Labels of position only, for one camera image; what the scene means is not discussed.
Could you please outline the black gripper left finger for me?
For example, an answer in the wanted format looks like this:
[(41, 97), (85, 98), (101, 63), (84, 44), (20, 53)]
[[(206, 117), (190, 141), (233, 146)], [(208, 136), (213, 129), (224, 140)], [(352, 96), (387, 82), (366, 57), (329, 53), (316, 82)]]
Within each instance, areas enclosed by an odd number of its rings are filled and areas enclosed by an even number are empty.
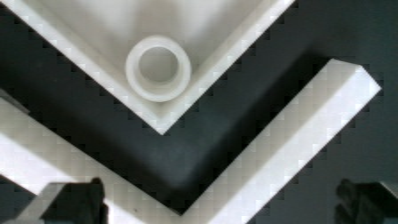
[(108, 224), (105, 186), (100, 178), (85, 183), (50, 183), (18, 218), (18, 224)]

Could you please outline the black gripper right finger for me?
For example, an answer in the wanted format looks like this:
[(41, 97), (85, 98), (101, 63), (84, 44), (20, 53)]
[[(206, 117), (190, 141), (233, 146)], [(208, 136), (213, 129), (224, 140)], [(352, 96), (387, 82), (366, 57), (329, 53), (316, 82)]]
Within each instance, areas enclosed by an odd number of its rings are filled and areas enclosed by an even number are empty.
[(354, 183), (336, 188), (334, 224), (398, 224), (398, 183)]

